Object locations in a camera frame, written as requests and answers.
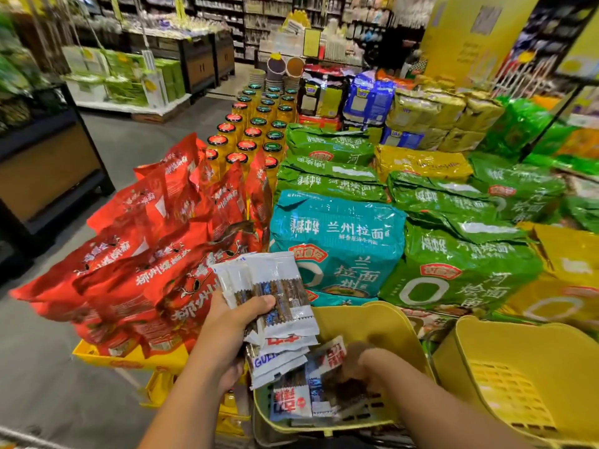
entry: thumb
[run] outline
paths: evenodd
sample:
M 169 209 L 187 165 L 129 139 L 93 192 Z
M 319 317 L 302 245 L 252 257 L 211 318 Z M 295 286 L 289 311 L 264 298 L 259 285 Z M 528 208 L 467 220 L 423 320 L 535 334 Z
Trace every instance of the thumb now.
M 270 309 L 274 307 L 275 302 L 276 299 L 272 294 L 254 296 L 239 307 L 233 309 L 234 318 L 236 322 L 245 327 L 259 315 L 263 315 L 270 311 Z

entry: yellow noodle package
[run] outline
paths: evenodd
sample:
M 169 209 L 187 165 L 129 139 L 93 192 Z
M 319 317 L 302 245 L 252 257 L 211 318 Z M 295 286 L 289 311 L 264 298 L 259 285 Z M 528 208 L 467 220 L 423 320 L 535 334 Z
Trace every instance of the yellow noodle package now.
M 426 98 L 436 102 L 440 107 L 437 117 L 432 122 L 433 128 L 445 130 L 453 128 L 466 108 L 465 98 L 444 91 L 431 89 L 426 92 Z
M 456 128 L 471 132 L 486 132 L 505 112 L 505 108 L 484 91 L 466 93 L 466 109 Z
M 500 313 L 599 330 L 599 236 L 550 225 L 521 223 L 543 260 L 537 280 L 513 294 Z
M 418 144 L 418 150 L 435 151 L 438 149 L 441 142 L 447 135 L 447 131 L 443 129 L 428 128 L 424 133 L 424 137 L 420 144 Z
M 466 182 L 472 168 L 463 155 L 455 152 L 419 151 L 377 145 L 375 148 L 378 177 L 385 182 L 392 171 L 408 171 L 420 176 Z
M 385 124 L 393 130 L 424 133 L 433 124 L 439 110 L 436 102 L 426 99 L 426 93 L 397 88 Z
M 443 139 L 438 150 L 443 152 L 472 151 L 476 149 L 483 138 L 485 138 L 483 132 L 469 132 L 453 128 Z

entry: person in background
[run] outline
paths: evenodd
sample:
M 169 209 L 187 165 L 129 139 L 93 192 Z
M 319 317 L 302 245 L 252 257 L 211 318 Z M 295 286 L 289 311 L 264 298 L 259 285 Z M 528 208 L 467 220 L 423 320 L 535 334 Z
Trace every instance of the person in background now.
M 237 354 L 246 325 L 273 308 L 273 296 L 256 296 L 230 309 L 220 291 L 183 373 L 139 443 L 139 449 L 214 447 L 222 396 L 243 373 Z M 390 351 L 367 341 L 348 345 L 342 375 L 385 389 L 419 449 L 533 449 L 505 424 L 482 414 Z M 354 439 L 296 442 L 294 447 L 370 447 Z

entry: concrete floor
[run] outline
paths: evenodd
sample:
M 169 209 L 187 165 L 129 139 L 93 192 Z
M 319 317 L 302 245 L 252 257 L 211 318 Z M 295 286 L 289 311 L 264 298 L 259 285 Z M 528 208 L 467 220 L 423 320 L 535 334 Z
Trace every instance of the concrete floor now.
M 235 91 L 243 74 L 229 80 Z M 203 97 L 164 126 L 113 117 L 84 119 L 116 189 L 135 181 L 132 168 L 160 160 L 174 143 L 196 131 L 206 139 L 230 112 L 231 100 Z M 66 227 L 56 244 L 23 277 L 0 288 L 0 426 L 26 431 L 77 449 L 135 448 L 154 411 L 139 406 L 134 388 L 111 369 L 71 357 L 78 339 L 71 326 L 38 317 L 8 290 L 47 271 L 93 232 L 86 219 L 102 199 Z M 141 384 L 148 372 L 132 371 Z

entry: forearm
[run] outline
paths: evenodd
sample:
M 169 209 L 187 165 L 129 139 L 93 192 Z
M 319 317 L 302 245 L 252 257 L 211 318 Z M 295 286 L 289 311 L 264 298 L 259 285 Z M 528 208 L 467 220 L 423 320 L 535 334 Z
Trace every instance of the forearm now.
M 213 446 L 221 401 L 220 374 L 206 362 L 208 359 L 209 353 L 192 351 L 185 370 L 146 431 L 139 449 L 208 449 Z
M 506 425 L 479 413 L 393 353 L 373 348 L 361 362 L 398 408 L 422 449 L 531 449 Z

